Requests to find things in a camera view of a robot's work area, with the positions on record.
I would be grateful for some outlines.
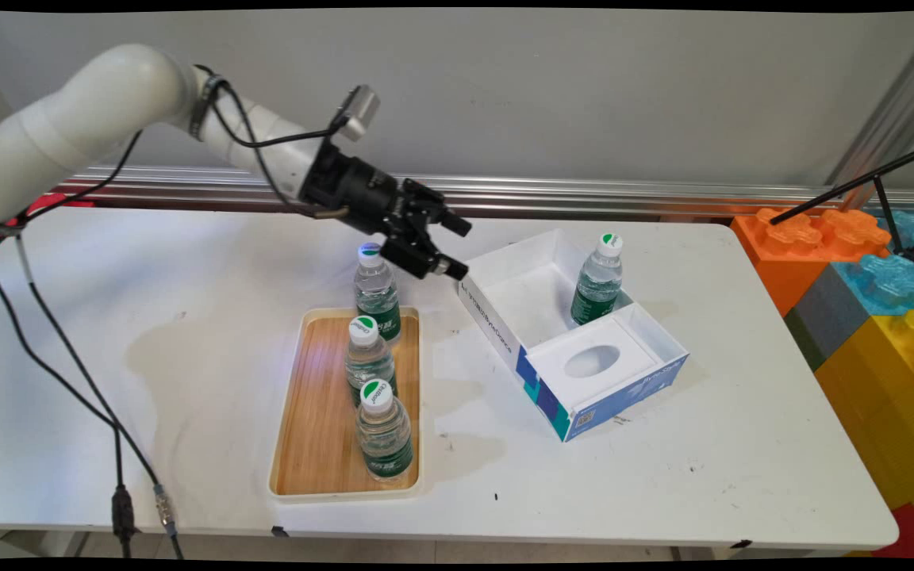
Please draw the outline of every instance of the table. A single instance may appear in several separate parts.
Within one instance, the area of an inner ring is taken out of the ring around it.
[[[424,474],[404,499],[286,505],[273,447],[310,308],[348,307],[355,249],[334,220],[61,209],[25,232],[33,274],[152,460],[183,534],[875,549],[898,527],[732,231],[718,224],[473,220],[468,260],[551,228],[623,236],[624,288],[689,361],[674,385],[569,443],[552,433],[444,276],[398,272],[424,328]],[[35,351],[92,400],[26,289],[0,276]],[[161,531],[124,448],[137,526]],[[111,528],[111,431],[21,347],[0,303],[0,528]]]

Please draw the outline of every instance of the white robotic arm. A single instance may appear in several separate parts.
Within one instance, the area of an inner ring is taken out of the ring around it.
[[[226,162],[261,174],[256,149],[240,144],[251,140],[242,113],[220,85],[208,71],[141,44],[117,46],[94,58],[62,90],[0,124],[0,224],[156,122],[179,127]],[[256,141],[305,132],[246,98],[240,104]],[[467,267],[439,253],[425,231],[434,223],[461,236],[470,230],[443,205],[443,196],[407,179],[398,185],[330,144],[335,132],[357,140],[376,107],[374,94],[361,86],[348,95],[325,136],[261,148],[270,182],[290,200],[348,209],[341,218],[345,224],[367,234],[383,232],[382,255],[418,278],[429,271],[463,278]]]

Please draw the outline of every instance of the water bottle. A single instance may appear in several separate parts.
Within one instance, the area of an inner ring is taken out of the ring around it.
[[[366,242],[359,247],[359,270],[355,272],[355,304],[359,315],[368,315],[380,326],[391,346],[400,340],[400,304],[397,283],[390,266],[380,256],[380,245]]]
[[[376,320],[359,315],[348,323],[348,353],[344,356],[344,372],[348,376],[351,403],[359,405],[359,391],[373,379],[389,379],[390,388],[397,393],[397,375],[393,355],[377,328]]]
[[[373,379],[362,387],[355,433],[374,480],[397,480],[411,466],[411,419],[386,381]]]
[[[570,306],[570,317],[578,324],[595,321],[613,310],[623,285],[622,250],[623,239],[617,234],[605,234],[598,239],[598,246],[577,277],[577,293]]]

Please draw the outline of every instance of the white bottle cap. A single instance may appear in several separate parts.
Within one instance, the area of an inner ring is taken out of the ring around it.
[[[393,403],[393,390],[383,379],[373,379],[362,385],[362,408],[373,415],[389,411]]]
[[[375,242],[366,242],[359,246],[359,264],[365,267],[378,267],[383,263],[380,257],[380,245]]]
[[[351,342],[359,347],[369,347],[380,339],[380,326],[376,320],[368,315],[359,315],[348,323],[348,334],[351,335]]]
[[[617,258],[623,250],[623,239],[619,234],[603,234],[598,239],[598,253],[602,256]]]

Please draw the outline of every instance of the tray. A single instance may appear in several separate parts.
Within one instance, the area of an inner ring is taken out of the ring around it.
[[[414,459],[399,480],[373,480],[355,438],[355,408],[344,376],[354,308],[315,308],[301,319],[269,490],[283,502],[352,501],[413,494],[421,480],[421,326],[401,307],[393,347],[397,393],[411,419]]]

